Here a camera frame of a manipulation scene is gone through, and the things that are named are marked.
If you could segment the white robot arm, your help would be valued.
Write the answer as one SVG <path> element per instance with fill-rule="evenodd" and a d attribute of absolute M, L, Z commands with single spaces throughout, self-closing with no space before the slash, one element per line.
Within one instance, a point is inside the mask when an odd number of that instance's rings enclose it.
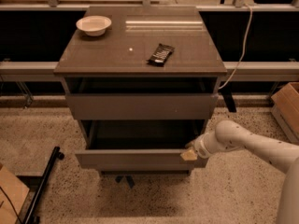
<path fill-rule="evenodd" d="M 219 152 L 244 148 L 282 173 L 283 183 L 277 224 L 299 224 L 299 146 L 261 136 L 230 120 L 220 121 L 212 132 L 204 133 L 186 145 L 180 157 L 185 161 L 207 159 Z"/>

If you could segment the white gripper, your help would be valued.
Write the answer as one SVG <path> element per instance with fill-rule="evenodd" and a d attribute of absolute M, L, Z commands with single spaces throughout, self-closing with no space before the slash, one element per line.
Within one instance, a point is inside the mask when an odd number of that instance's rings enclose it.
<path fill-rule="evenodd" d="M 197 154 L 201 158 L 207 159 L 219 151 L 218 140 L 214 132 L 201 134 L 185 147 L 188 149 L 180 154 L 185 161 L 196 161 Z"/>

